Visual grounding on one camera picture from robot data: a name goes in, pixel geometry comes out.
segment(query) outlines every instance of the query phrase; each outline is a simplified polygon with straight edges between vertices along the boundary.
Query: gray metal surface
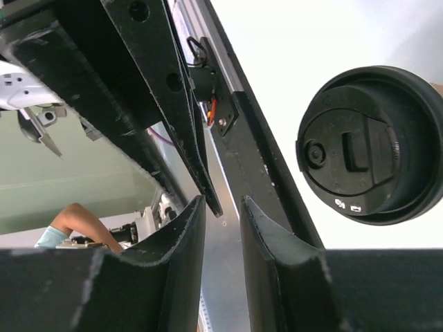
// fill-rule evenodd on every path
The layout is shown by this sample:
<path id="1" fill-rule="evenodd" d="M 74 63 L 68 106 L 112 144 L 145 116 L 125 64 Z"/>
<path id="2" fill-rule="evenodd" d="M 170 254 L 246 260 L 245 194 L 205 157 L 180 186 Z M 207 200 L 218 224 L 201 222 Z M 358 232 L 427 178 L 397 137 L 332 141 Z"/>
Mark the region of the gray metal surface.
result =
<path id="1" fill-rule="evenodd" d="M 179 36 L 181 39 L 185 39 L 187 34 L 201 37 L 202 35 L 195 32 L 198 27 L 192 25 L 191 19 L 186 19 L 189 17 L 184 7 L 180 1 L 172 4 L 172 14 Z M 192 53 L 183 40 L 181 44 L 187 61 L 191 62 Z M 162 124 L 155 125 L 154 129 L 164 138 L 168 138 Z M 250 331 L 239 214 L 233 204 L 209 130 L 205 130 L 205 140 L 210 176 L 219 195 L 224 215 L 217 219 L 208 208 L 206 210 L 206 240 L 200 302 L 202 332 Z M 157 144 L 187 199 L 192 199 L 198 194 L 198 190 L 177 151 L 159 140 Z"/>
<path id="2" fill-rule="evenodd" d="M 333 76 L 388 64 L 443 82 L 443 2 L 434 0 L 212 0 L 327 248 L 443 246 L 440 203 L 417 220 L 389 228 L 360 225 L 323 205 L 298 171 L 296 128 L 312 96 Z M 194 37 L 208 37 L 232 91 L 241 91 L 203 1 L 177 0 Z M 161 126 L 157 129 L 165 135 Z M 210 175 L 225 215 L 207 213 L 202 297 L 215 332 L 250 331 L 238 212 L 206 132 Z M 174 148 L 161 147 L 188 198 L 197 194 Z"/>

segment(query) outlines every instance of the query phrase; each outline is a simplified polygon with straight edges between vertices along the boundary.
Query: machine part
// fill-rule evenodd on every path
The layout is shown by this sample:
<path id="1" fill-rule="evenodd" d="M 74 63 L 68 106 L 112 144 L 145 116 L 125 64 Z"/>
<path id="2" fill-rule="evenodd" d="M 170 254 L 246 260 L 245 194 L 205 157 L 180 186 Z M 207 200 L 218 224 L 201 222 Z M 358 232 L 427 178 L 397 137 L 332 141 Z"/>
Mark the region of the machine part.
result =
<path id="1" fill-rule="evenodd" d="M 153 1 L 149 8 L 133 1 L 130 10 L 125 0 L 19 2 L 21 6 L 14 2 L 3 8 L 2 53 L 56 92 L 183 208 L 181 189 L 145 132 L 162 120 L 211 210 L 221 215 L 207 170 L 201 110 L 163 1 Z M 145 21 L 137 17 L 146 14 Z M 44 31 L 38 45 L 32 38 L 37 31 Z M 139 47 L 140 38 L 149 52 Z"/>
<path id="2" fill-rule="evenodd" d="M 61 102 L 56 94 L 28 73 L 0 75 L 0 87 L 0 109 L 18 110 Z"/>
<path id="3" fill-rule="evenodd" d="M 47 128 L 57 122 L 55 111 L 44 109 L 40 114 L 37 114 L 37 119 L 43 127 Z"/>
<path id="4" fill-rule="evenodd" d="M 194 94 L 198 102 L 210 102 L 214 96 L 215 73 L 211 67 L 190 67 Z"/>
<path id="5" fill-rule="evenodd" d="M 314 223 L 232 46 L 223 31 L 219 31 L 219 35 L 244 87 L 244 91 L 230 93 L 228 82 L 220 75 L 222 65 L 216 61 L 216 52 L 206 38 L 201 38 L 208 65 L 216 72 L 217 110 L 211 133 L 237 209 L 241 198 L 248 194 L 283 227 L 312 246 L 322 248 Z"/>
<path id="6" fill-rule="evenodd" d="M 42 143 L 56 156 L 62 157 L 62 152 L 60 152 L 57 145 L 55 145 L 51 137 L 46 132 L 44 126 L 31 109 L 20 109 L 17 112 L 17 117 L 21 132 L 25 135 L 25 137 L 27 137 L 27 139 L 33 142 Z"/>
<path id="7" fill-rule="evenodd" d="M 88 123 L 84 118 L 80 117 L 80 124 L 86 134 L 87 138 L 95 142 L 96 140 L 102 138 L 102 134 L 95 129 L 92 124 Z"/>
<path id="8" fill-rule="evenodd" d="M 129 242 L 131 244 L 135 244 L 138 242 L 137 225 L 135 222 L 127 223 L 126 225 L 122 225 L 119 228 L 112 228 L 109 231 L 112 237 L 117 242 Z M 93 239 L 84 237 L 82 235 L 78 237 L 72 237 L 71 241 L 76 244 L 94 243 Z"/>
<path id="9" fill-rule="evenodd" d="M 157 230 L 159 230 L 158 223 L 152 214 L 152 209 L 150 206 L 147 206 L 143 211 L 143 214 L 140 218 L 136 219 L 136 228 L 138 240 L 142 241 L 147 237 L 150 237 Z"/>
<path id="10" fill-rule="evenodd" d="M 208 121 L 208 125 L 211 126 L 213 123 L 217 127 L 219 133 L 225 136 L 229 129 L 232 127 L 234 122 L 239 116 L 236 105 L 229 103 L 224 103 L 225 94 L 227 94 L 227 82 L 222 76 L 222 70 L 217 62 L 215 62 L 215 54 L 210 46 L 207 38 L 201 38 L 200 40 L 203 47 L 206 49 L 207 62 L 213 67 L 212 76 L 214 79 L 214 93 L 212 102 L 210 116 L 212 116 L 211 121 Z"/>
<path id="11" fill-rule="evenodd" d="M 120 257 L 100 249 L 2 250 L 2 329 L 195 332 L 204 235 L 198 196 Z"/>
<path id="12" fill-rule="evenodd" d="M 443 98 L 408 71 L 345 72 L 316 94 L 297 157 L 316 195 L 372 225 L 413 219 L 443 196 Z"/>
<path id="13" fill-rule="evenodd" d="M 441 329 L 443 250 L 319 250 L 249 197 L 241 218 L 252 331 Z"/>

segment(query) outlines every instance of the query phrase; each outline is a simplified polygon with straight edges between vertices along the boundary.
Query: purple wire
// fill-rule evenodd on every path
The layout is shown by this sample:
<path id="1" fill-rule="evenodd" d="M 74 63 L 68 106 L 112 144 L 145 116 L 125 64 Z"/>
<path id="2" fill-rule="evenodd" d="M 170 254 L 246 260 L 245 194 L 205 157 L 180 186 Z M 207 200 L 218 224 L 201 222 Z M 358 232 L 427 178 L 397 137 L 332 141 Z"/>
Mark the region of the purple wire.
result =
<path id="1" fill-rule="evenodd" d="M 166 138 L 164 138 L 162 135 L 160 135 L 159 133 L 157 133 L 155 130 L 153 130 L 153 128 L 148 128 L 148 131 L 155 136 L 156 138 L 158 138 L 160 141 L 162 141 L 163 143 L 173 147 L 174 143 L 171 142 L 170 140 L 167 140 Z"/>

